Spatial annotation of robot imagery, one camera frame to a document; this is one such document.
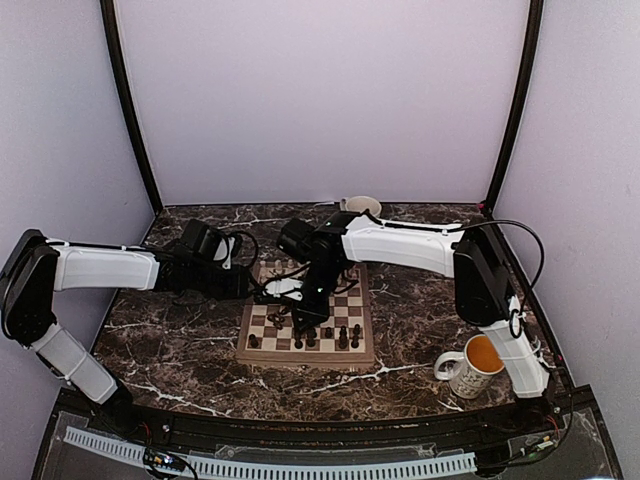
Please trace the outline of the wooden chess board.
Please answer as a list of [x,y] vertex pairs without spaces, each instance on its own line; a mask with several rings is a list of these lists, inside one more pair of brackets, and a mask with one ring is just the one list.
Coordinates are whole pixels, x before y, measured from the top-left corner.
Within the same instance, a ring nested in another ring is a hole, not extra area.
[[[249,300],[243,311],[241,328],[235,358],[241,364],[262,367],[312,367],[327,369],[366,369],[374,364],[374,335],[370,315],[368,272],[364,264],[357,264],[339,280],[337,291],[329,297],[330,316],[315,328],[316,347],[306,348],[306,333],[301,335],[302,349],[294,348],[293,328],[277,330],[266,319],[269,313],[282,311],[279,304],[257,304]],[[361,335],[353,335],[353,327],[361,325]],[[339,331],[342,326],[349,330],[349,345],[338,347]],[[331,339],[324,337],[326,327],[332,327]],[[257,349],[249,346],[249,336],[254,334],[260,341]],[[351,341],[359,339],[359,347],[351,348]]]

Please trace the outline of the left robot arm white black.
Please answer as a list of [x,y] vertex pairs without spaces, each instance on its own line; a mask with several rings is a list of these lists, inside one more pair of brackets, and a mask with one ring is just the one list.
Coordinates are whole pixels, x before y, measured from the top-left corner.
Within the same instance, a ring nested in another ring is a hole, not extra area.
[[5,337],[33,351],[90,402],[120,436],[141,427],[127,387],[90,352],[119,290],[200,294],[209,300],[245,299],[251,266],[237,257],[247,232],[225,232],[191,220],[162,247],[63,241],[27,229],[1,269],[1,327]]

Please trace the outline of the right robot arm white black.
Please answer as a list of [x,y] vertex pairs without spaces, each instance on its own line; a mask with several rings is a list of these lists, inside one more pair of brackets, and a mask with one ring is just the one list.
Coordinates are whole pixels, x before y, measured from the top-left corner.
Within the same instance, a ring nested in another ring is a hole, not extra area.
[[330,295],[357,263],[399,265],[453,279],[457,315],[488,336],[516,397],[525,399],[511,410],[511,426],[530,434],[547,420],[549,405],[541,396],[550,368],[526,332],[528,298],[516,293],[491,223],[428,225],[383,220],[369,211],[339,211],[320,226],[290,220],[277,246],[301,263],[305,275],[272,278],[264,289],[270,297],[291,301],[299,333],[328,318]]

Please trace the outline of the dark tall piece back row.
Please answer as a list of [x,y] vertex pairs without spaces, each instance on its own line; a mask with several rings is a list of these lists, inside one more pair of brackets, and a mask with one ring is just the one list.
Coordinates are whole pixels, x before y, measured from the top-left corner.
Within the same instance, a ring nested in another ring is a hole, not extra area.
[[349,330],[346,326],[342,326],[339,331],[338,347],[344,350],[349,345]]

